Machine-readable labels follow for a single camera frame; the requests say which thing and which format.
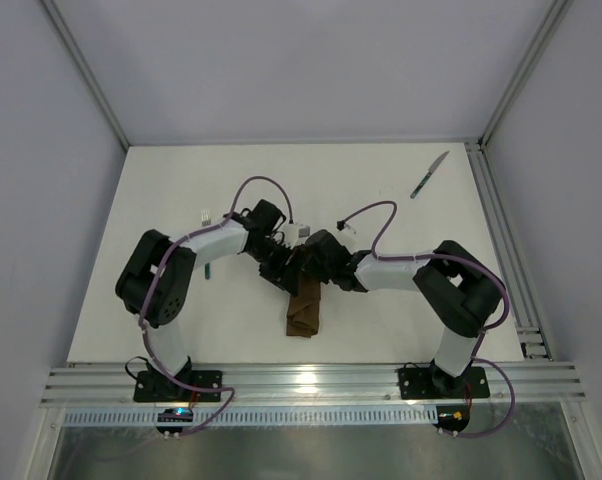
fork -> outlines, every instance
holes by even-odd
[[[201,225],[204,227],[207,227],[208,225],[212,224],[212,220],[210,217],[210,210],[205,209],[205,210],[201,210]],[[206,263],[205,267],[203,267],[205,270],[205,279],[206,280],[210,280],[211,272],[210,272],[210,264]]]

brown cloth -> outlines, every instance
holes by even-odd
[[[288,305],[288,337],[310,338],[319,331],[319,303],[321,283],[305,274],[299,276],[299,295],[290,295]]]

gray floor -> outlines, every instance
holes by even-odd
[[[470,427],[494,425],[504,411],[475,405]],[[440,436],[425,425],[234,428],[150,440],[129,453],[153,436],[147,429],[66,429],[50,480],[583,478],[556,404],[520,405],[510,425],[480,440]]]

table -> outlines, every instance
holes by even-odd
[[[410,193],[442,152],[450,154],[419,195]],[[139,238],[154,228],[180,236],[200,225],[201,209],[227,212],[241,182],[267,175],[283,185],[295,220],[312,231],[371,202],[399,211],[379,244],[384,253],[432,250],[453,239],[499,274],[479,196],[461,143],[133,147],[129,150],[68,355],[69,362],[124,362],[144,354],[135,319],[114,285]],[[265,198],[286,211],[272,185],[254,182],[238,209]],[[389,207],[353,219],[358,249],[369,248]],[[196,363],[425,362],[443,325],[415,292],[342,292],[322,286],[321,325],[311,339],[285,336],[288,295],[261,279],[247,255],[194,272],[179,321]],[[490,321],[496,320],[500,308]],[[480,356],[522,360],[513,318],[486,338]]]

white wall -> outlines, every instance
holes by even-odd
[[[481,135],[550,0],[58,0],[132,144]]]
[[[602,426],[602,0],[574,2],[490,154],[554,347]]]
[[[0,479],[64,360],[123,151],[38,2],[0,2]]]

